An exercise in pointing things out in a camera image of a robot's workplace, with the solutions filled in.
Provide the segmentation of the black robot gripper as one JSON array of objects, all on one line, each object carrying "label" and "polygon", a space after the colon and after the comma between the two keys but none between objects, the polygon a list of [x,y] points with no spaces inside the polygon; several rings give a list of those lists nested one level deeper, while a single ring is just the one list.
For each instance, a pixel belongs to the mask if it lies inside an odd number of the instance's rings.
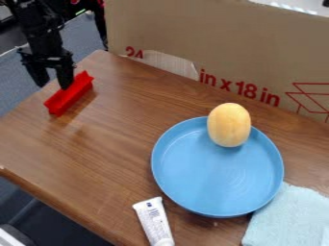
[{"label": "black robot gripper", "polygon": [[50,0],[16,0],[16,17],[28,46],[18,50],[36,86],[50,81],[47,68],[55,68],[62,89],[74,82],[72,53],[63,47],[60,31],[66,20]]}]

